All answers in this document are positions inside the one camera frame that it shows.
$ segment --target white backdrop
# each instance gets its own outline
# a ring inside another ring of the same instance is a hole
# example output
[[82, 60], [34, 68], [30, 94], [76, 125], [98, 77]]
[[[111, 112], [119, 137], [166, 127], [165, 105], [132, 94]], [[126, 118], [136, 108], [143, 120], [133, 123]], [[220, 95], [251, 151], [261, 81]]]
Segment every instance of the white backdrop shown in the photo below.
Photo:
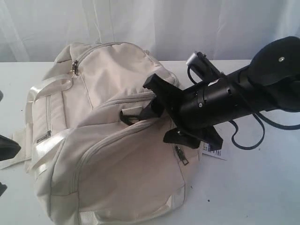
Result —
[[0, 61], [53, 61], [71, 42], [127, 41], [159, 60], [251, 59], [300, 36], [299, 0], [0, 0]]

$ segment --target fabric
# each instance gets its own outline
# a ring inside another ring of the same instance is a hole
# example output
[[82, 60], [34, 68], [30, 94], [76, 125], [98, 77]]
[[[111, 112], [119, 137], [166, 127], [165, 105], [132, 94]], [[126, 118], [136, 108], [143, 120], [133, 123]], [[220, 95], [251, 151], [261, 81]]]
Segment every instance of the fabric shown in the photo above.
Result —
[[167, 113], [131, 126], [120, 121], [120, 112], [139, 115], [153, 99], [143, 88], [153, 73], [180, 86], [134, 44], [77, 43], [30, 89], [26, 128], [15, 136], [20, 155], [0, 166], [27, 160], [35, 193], [55, 224], [132, 224], [184, 203], [201, 152], [163, 142], [174, 126]]
[[54, 61], [72, 42], [128, 41], [159, 60], [251, 59], [300, 37], [298, 0], [0, 0], [0, 61]]

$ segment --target black cylinder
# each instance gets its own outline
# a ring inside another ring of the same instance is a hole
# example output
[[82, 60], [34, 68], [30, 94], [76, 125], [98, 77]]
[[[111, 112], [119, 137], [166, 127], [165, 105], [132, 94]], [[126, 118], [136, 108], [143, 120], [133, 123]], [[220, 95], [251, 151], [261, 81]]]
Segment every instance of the black cylinder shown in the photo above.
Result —
[[186, 129], [201, 129], [252, 114], [229, 81], [243, 87], [242, 95], [258, 111], [273, 110], [267, 96], [248, 81], [248, 66], [185, 94], [178, 115]]

